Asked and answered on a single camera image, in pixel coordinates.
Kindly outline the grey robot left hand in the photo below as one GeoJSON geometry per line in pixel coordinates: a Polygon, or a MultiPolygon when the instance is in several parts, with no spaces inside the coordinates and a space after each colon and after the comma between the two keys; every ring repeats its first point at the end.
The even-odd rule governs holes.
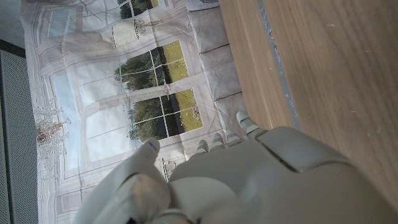
{"type": "Polygon", "coordinates": [[[246,113],[198,143],[169,179],[147,139],[90,193],[75,223],[396,223],[397,210],[344,155],[288,127],[260,128],[246,113]]]}

